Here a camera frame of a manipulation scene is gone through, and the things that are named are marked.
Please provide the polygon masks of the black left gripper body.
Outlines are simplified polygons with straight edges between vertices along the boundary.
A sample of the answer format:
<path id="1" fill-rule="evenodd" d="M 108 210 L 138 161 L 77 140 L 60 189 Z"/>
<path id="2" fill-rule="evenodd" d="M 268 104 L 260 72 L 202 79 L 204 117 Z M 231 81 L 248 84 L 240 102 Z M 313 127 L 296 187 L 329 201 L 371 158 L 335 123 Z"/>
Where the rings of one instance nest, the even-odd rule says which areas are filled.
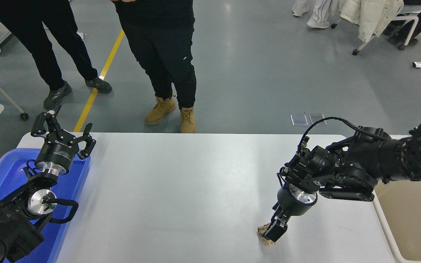
<path id="1" fill-rule="evenodd" d="M 35 160 L 35 167 L 42 170 L 47 164 L 53 163 L 60 167 L 61 171 L 69 171 L 77 150 L 68 143 L 74 139 L 72 134 L 61 135 L 48 134 L 45 142 Z"/>

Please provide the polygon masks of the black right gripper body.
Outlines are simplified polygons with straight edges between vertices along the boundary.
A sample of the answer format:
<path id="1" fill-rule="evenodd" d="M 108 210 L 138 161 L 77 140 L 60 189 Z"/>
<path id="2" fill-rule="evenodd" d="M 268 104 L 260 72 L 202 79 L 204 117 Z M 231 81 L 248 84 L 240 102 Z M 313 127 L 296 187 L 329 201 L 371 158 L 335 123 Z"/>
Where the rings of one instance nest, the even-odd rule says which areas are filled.
<path id="1" fill-rule="evenodd" d="M 280 188 L 277 200 L 285 216 L 301 216 L 317 203 L 318 195 L 306 193 L 298 187 Z"/>

